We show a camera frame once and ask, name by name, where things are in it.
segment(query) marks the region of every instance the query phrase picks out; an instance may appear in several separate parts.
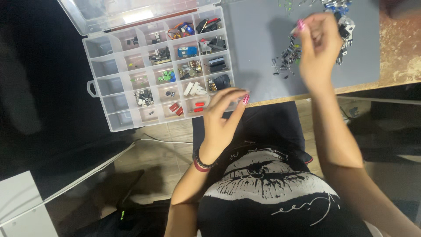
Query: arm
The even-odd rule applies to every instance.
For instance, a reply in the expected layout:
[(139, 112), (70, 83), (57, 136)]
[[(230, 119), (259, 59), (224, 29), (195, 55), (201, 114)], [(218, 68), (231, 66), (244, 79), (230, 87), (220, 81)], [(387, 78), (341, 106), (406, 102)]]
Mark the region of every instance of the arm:
[(327, 181), (363, 220), (391, 236), (421, 236), (421, 230), (368, 176), (358, 145), (342, 119), (330, 83), (342, 45), (334, 16), (311, 15), (299, 31), (303, 49), (300, 73), (312, 97), (317, 154)]
[[(222, 151), (231, 143), (235, 129), (245, 110), (247, 102), (238, 103), (229, 119), (222, 118), (231, 101), (245, 96), (247, 92), (238, 88), (228, 88), (218, 92), (209, 103), (203, 121), (205, 123), (205, 139), (199, 149), (199, 158), (204, 164), (212, 164)], [(196, 236), (197, 208), (201, 191), (208, 172), (190, 165), (180, 179), (171, 197), (166, 237)]]

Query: wooden desk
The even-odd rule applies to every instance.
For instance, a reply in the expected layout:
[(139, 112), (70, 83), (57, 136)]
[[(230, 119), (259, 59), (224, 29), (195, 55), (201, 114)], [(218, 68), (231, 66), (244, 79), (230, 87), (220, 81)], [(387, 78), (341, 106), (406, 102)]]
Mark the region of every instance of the wooden desk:
[[(395, 20), (380, 12), (380, 78), (376, 82), (335, 89), (336, 94), (421, 82), (421, 16)], [(310, 98), (309, 94), (248, 104), (269, 105)]]

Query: red wristband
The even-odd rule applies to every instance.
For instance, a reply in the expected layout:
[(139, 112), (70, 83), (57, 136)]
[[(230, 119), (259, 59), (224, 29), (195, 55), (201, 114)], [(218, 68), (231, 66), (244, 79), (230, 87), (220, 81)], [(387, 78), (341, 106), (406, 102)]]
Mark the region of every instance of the red wristband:
[(196, 169), (199, 170), (200, 172), (208, 172), (210, 170), (210, 169), (205, 169), (205, 168), (200, 167), (200, 165), (197, 163), (196, 159), (195, 159), (194, 163), (195, 163)]

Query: black bracelet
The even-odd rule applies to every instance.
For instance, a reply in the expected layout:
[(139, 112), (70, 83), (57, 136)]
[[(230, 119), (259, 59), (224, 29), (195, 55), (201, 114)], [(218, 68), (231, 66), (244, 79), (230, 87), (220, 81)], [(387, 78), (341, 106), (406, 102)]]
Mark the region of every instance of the black bracelet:
[(219, 157), (221, 157), (221, 156), (219, 156), (218, 158), (216, 158), (216, 160), (212, 164), (204, 164), (204, 163), (202, 163), (202, 161), (199, 158), (199, 150), (200, 150), (200, 148), (197, 149), (197, 150), (195, 150), (194, 155), (195, 155), (196, 162), (201, 167), (203, 167), (205, 169), (210, 169), (210, 168), (212, 168), (212, 167), (214, 167), (214, 166), (216, 166), (218, 164)]

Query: gray work mat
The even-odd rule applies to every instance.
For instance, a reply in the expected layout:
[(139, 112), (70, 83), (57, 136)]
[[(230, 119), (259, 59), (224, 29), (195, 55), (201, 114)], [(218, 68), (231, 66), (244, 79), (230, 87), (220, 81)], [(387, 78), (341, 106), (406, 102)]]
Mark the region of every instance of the gray work mat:
[[(305, 94), (307, 89), (298, 66), (292, 71), (282, 71), (279, 76), (272, 67), (272, 58), (279, 57), (289, 46), (289, 33), (298, 19), (310, 13), (321, 12), (324, 7), (311, 0), (298, 7), (301, 0), (294, 0), (293, 12), (287, 17), (278, 0), (225, 0), (222, 1), (226, 21), (229, 50), (233, 63), (235, 85), (249, 89), (250, 102)], [(335, 88), (353, 86), (378, 80), (380, 73), (380, 43), (378, 5), (375, 1), (354, 1), (347, 14), (356, 24), (352, 32), (354, 41), (343, 57), (343, 64), (335, 65), (332, 82)]]

